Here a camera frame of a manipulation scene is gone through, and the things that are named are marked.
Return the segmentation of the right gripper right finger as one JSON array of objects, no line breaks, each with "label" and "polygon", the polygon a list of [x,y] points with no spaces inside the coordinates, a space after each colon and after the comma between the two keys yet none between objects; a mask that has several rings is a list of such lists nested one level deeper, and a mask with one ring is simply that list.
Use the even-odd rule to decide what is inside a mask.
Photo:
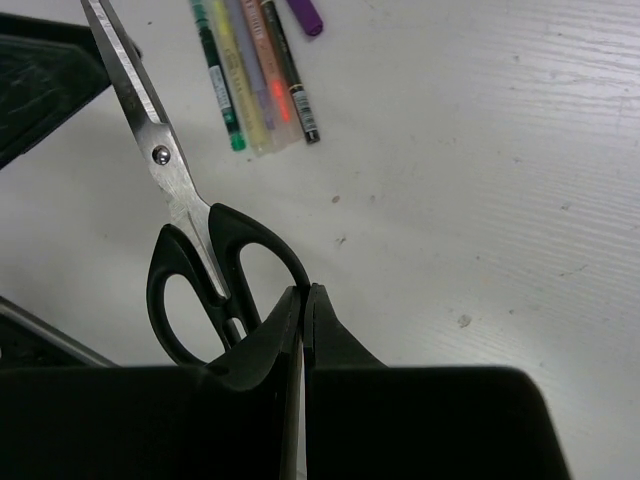
[{"label": "right gripper right finger", "polygon": [[380,362],[339,321],[327,289],[313,284],[303,320],[306,466],[310,479],[339,479],[359,452],[366,409],[359,390]]}]

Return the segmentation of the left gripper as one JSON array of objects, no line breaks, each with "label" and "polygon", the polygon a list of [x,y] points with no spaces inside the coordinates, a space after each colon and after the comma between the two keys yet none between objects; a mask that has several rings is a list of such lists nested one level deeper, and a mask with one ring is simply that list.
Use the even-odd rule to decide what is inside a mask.
[{"label": "left gripper", "polygon": [[1,165],[111,87],[89,27],[1,15]]}]

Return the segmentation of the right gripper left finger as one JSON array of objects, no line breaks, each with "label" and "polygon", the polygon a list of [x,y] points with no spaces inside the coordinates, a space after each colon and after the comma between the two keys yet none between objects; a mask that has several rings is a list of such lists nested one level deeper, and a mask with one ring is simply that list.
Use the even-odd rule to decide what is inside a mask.
[{"label": "right gripper left finger", "polygon": [[207,366],[203,455],[215,479],[297,476],[303,307],[303,292],[287,288],[255,331]]}]

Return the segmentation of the white marker purple cap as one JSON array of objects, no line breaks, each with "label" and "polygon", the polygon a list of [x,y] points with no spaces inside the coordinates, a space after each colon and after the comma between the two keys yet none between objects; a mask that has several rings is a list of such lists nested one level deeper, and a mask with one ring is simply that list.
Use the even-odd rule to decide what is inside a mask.
[{"label": "white marker purple cap", "polygon": [[287,3],[306,35],[316,37],[322,33],[324,23],[312,0],[287,0]]}]

